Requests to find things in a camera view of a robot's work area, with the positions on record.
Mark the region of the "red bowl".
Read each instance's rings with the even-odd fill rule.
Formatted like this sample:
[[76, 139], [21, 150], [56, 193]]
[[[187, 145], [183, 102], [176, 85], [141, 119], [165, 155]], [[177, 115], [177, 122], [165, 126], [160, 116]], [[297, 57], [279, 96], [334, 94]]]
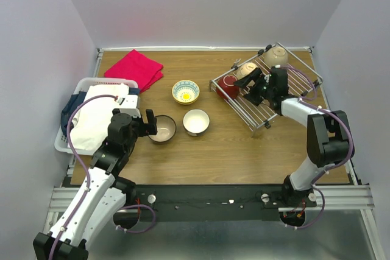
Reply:
[[216, 88], [217, 94], [225, 100], [227, 100], [227, 97], [224, 93], [226, 93], [231, 99], [236, 99], [239, 94], [239, 87], [236, 86], [234, 83], [237, 80], [238, 79], [234, 75], [226, 75], [222, 77], [218, 81], [218, 85], [222, 90]]

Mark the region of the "teal white bowl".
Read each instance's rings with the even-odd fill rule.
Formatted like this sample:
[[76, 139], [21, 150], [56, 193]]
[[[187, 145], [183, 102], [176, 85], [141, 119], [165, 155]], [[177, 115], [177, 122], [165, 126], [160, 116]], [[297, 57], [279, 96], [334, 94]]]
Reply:
[[183, 117], [183, 126], [190, 136], [203, 135], [209, 128], [210, 117], [201, 109], [188, 111]]

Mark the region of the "cream striped bowl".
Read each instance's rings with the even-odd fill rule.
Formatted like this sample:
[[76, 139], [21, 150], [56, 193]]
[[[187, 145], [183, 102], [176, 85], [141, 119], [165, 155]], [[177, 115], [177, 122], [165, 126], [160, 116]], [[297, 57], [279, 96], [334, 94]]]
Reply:
[[200, 88], [194, 81], [191, 80], [181, 80], [174, 84], [172, 87], [172, 96], [179, 97], [184, 94], [189, 94], [191, 96], [199, 96]]

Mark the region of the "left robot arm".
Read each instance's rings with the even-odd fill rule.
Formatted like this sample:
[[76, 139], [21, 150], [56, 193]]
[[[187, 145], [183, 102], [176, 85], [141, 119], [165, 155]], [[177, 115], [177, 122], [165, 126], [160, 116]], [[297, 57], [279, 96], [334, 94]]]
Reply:
[[87, 259], [88, 249], [115, 212], [142, 209], [135, 203], [135, 183], [121, 178], [139, 137], [157, 133], [151, 109], [147, 121], [113, 110], [107, 137], [95, 151], [86, 178], [62, 217], [33, 241], [37, 259]]

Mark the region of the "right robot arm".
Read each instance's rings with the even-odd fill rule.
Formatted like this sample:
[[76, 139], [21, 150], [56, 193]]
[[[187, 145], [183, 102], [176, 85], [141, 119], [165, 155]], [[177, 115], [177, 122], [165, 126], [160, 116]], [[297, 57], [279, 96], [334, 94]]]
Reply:
[[234, 82], [235, 86], [254, 84], [244, 98], [253, 105], [266, 100], [280, 116], [290, 118], [307, 129], [307, 157], [282, 184], [280, 200], [294, 206], [308, 197], [316, 182], [328, 171], [348, 162], [354, 154], [354, 143], [344, 111], [328, 111], [305, 102], [303, 96], [289, 92], [288, 72], [283, 66], [273, 66], [268, 75], [261, 69]]

